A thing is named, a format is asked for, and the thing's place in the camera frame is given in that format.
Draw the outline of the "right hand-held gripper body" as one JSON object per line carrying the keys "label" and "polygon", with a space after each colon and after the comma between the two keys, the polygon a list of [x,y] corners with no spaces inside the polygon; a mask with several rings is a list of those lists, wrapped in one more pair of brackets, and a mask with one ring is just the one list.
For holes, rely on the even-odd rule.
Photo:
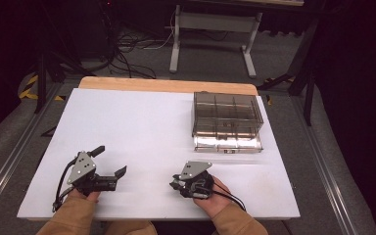
{"label": "right hand-held gripper body", "polygon": [[212,163],[207,162],[187,162],[183,167],[180,179],[184,183],[180,194],[184,198],[207,199],[212,194],[214,185],[213,177],[208,173],[208,168]]}

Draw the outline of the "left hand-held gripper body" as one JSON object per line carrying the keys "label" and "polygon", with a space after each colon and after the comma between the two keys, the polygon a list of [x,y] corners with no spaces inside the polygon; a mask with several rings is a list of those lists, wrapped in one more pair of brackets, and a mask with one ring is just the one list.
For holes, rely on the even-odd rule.
{"label": "left hand-held gripper body", "polygon": [[118,179],[115,176],[97,174],[94,158],[89,157],[87,153],[78,153],[68,178],[68,185],[72,185],[85,196],[91,192],[115,191]]}

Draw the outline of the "smoky transparent drawer organizer box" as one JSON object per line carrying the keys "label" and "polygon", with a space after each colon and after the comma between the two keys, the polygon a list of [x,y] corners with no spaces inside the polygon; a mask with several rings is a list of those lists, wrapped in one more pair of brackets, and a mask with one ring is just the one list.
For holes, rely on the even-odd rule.
{"label": "smoky transparent drawer organizer box", "polygon": [[237,118],[263,121],[257,97],[253,95],[195,92],[192,108],[192,136],[254,138],[259,131],[193,131],[194,121],[200,118]]}

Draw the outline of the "person's left hand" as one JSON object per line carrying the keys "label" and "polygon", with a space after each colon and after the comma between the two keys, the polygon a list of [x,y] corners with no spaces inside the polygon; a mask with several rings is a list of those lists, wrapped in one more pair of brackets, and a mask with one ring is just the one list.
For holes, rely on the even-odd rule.
{"label": "person's left hand", "polygon": [[69,192],[70,197],[79,198],[79,199],[85,199],[87,201],[98,203],[100,192],[91,192],[88,196],[85,196],[84,194],[80,193],[78,190],[73,189]]}

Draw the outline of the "person's right hand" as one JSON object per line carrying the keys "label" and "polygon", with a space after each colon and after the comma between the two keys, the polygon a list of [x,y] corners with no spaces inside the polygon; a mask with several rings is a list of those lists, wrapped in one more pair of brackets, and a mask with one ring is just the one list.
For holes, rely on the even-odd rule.
{"label": "person's right hand", "polygon": [[201,208],[209,216],[209,218],[214,218],[218,213],[232,203],[232,200],[228,198],[228,187],[216,176],[213,178],[213,180],[214,185],[212,187],[212,195],[208,199],[193,200],[194,204]]}

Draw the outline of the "white foam board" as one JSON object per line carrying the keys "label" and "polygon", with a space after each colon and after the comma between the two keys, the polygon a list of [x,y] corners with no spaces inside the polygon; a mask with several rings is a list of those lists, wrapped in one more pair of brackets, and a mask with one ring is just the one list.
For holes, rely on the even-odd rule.
{"label": "white foam board", "polygon": [[206,214],[169,183],[188,161],[212,163],[218,177],[259,219],[299,216],[287,171],[268,121],[259,132],[263,149],[251,154],[194,150],[193,97],[187,93],[80,89],[72,91],[54,136],[18,211],[20,218],[47,220],[61,176],[80,151],[99,146],[97,173],[127,166],[114,192],[101,195],[98,219],[203,220]]}

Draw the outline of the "person's tan trouser leg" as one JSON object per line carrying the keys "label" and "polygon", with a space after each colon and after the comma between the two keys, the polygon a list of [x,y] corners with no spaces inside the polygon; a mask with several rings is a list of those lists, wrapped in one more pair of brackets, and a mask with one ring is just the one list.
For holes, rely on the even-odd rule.
{"label": "person's tan trouser leg", "polygon": [[105,235],[158,235],[158,233],[148,220],[125,220],[111,222]]}

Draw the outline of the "black stand legs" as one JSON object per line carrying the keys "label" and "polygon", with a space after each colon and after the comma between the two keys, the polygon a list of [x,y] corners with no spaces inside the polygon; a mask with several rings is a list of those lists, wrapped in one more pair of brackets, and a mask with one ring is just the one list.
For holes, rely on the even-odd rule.
{"label": "black stand legs", "polygon": [[41,50],[37,58],[37,104],[35,113],[38,114],[46,105],[49,97],[47,96],[47,76],[50,76],[56,83],[62,83],[66,79],[62,64],[84,76],[94,76],[94,73],[85,69],[78,62],[54,50]]}
{"label": "black stand legs", "polygon": [[258,90],[268,90],[269,88],[293,78],[294,81],[288,88],[288,93],[291,96],[298,96],[303,90],[305,90],[303,116],[305,123],[308,126],[311,126],[310,115],[314,92],[314,77],[311,71],[312,64],[308,61],[307,56],[310,52],[312,40],[316,33],[318,23],[319,19],[314,19],[311,21],[308,29],[304,33],[303,39],[288,70],[284,74],[272,80],[268,80],[258,87]]}

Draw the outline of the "wooden table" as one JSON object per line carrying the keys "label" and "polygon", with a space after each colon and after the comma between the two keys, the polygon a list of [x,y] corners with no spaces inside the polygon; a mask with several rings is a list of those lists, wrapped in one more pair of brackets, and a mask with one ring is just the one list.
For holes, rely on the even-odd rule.
{"label": "wooden table", "polygon": [[258,90],[252,84],[145,78],[85,76],[81,79],[78,87],[80,89],[124,91],[152,91],[176,93],[211,92],[255,96],[258,95]]}

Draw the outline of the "yellow black hazard tape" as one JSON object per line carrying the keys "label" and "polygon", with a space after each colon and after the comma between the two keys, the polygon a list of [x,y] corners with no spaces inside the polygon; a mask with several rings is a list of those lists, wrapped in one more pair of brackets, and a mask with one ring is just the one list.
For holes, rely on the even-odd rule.
{"label": "yellow black hazard tape", "polygon": [[21,99],[32,99],[32,100],[37,100],[38,99],[38,95],[37,94],[33,94],[31,92],[31,89],[35,85],[35,83],[37,82],[37,80],[38,80],[38,76],[37,75],[34,75],[33,77],[31,77],[29,79],[29,81],[26,83],[26,86],[24,87],[24,89],[22,90],[22,92],[19,94],[19,97]]}

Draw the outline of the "aluminium floor rail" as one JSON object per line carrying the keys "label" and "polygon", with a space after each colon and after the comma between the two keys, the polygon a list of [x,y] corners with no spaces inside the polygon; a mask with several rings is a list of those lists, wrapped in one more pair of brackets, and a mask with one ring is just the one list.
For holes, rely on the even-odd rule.
{"label": "aluminium floor rail", "polygon": [[291,103],[294,110],[300,120],[300,124],[303,127],[305,136],[308,140],[309,146],[313,152],[314,162],[326,191],[328,201],[332,207],[332,210],[337,218],[339,226],[343,235],[358,235],[351,217],[348,212],[348,208],[345,204],[341,190],[336,182],[334,175],[325,162],[323,153],[319,146],[319,142],[313,132],[312,128],[306,124],[304,117],[303,105],[296,97],[291,97]]}
{"label": "aluminium floor rail", "polygon": [[52,87],[48,91],[48,94],[45,96],[47,101],[43,103],[42,107],[40,108],[40,111],[37,114],[32,115],[31,120],[27,124],[24,132],[22,133],[20,139],[16,143],[14,149],[8,155],[8,158],[4,162],[3,166],[0,167],[0,195],[4,190],[6,184],[10,180],[10,177],[12,176],[19,161],[21,160],[26,146],[31,141],[33,132],[37,128],[39,122],[42,120],[42,117],[44,116],[49,105],[51,104],[52,100],[55,98],[61,87],[62,83],[55,83],[52,85]]}

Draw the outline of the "white metal stand frame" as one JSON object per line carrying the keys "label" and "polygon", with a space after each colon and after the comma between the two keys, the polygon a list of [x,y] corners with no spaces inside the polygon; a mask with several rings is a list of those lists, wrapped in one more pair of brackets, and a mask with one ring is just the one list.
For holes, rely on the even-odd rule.
{"label": "white metal stand frame", "polygon": [[201,14],[184,12],[181,5],[175,7],[173,20],[173,45],[170,57],[169,71],[176,73],[180,51],[180,29],[205,29],[227,32],[243,32],[249,34],[249,41],[240,47],[245,66],[250,78],[256,78],[257,72],[251,51],[258,34],[262,13],[254,17],[237,17],[216,14]]}

